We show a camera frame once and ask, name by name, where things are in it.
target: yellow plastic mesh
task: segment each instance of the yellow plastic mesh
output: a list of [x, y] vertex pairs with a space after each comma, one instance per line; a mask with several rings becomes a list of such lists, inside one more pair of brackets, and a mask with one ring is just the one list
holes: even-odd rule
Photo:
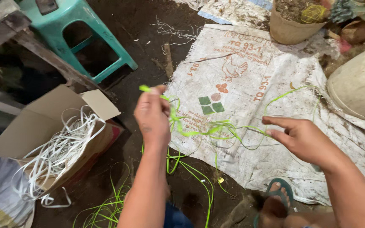
[[312, 5], [302, 12], [301, 21], [308, 24], [319, 23], [322, 21], [325, 10], [324, 6]]

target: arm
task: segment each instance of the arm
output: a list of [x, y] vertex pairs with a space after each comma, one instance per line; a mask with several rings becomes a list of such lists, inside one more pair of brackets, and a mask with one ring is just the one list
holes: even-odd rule
[[170, 194], [165, 178], [170, 106], [159, 97], [164, 90], [165, 86], [158, 86], [144, 92], [135, 109], [145, 147], [135, 181], [125, 197], [119, 228], [162, 228], [164, 224], [165, 202]]
[[321, 167], [338, 225], [365, 227], [365, 177], [348, 156], [309, 120], [263, 117], [263, 123], [285, 128], [266, 133], [299, 159]]

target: forearm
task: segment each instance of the forearm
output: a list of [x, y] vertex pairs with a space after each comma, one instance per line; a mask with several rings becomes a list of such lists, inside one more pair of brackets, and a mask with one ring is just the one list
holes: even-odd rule
[[119, 228], [162, 228], [165, 215], [166, 148], [147, 146], [125, 199]]
[[346, 156], [325, 167], [329, 196], [342, 228], [365, 227], [365, 177]]

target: tattoo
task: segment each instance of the tattoo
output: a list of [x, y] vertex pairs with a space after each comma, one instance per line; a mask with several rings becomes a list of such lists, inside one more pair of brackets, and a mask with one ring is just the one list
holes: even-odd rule
[[147, 127], [145, 126], [145, 124], [142, 124], [143, 126], [143, 132], [147, 133], [147, 132], [151, 132], [152, 131], [152, 128], [151, 127]]

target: chicken illustration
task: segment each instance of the chicken illustration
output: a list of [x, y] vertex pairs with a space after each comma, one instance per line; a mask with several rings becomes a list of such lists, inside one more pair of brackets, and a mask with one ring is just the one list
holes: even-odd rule
[[225, 73], [225, 78], [222, 81], [232, 82], [232, 78], [242, 75], [247, 70], [247, 62], [235, 65], [232, 63], [232, 56], [226, 56], [226, 61], [222, 66], [222, 71]]

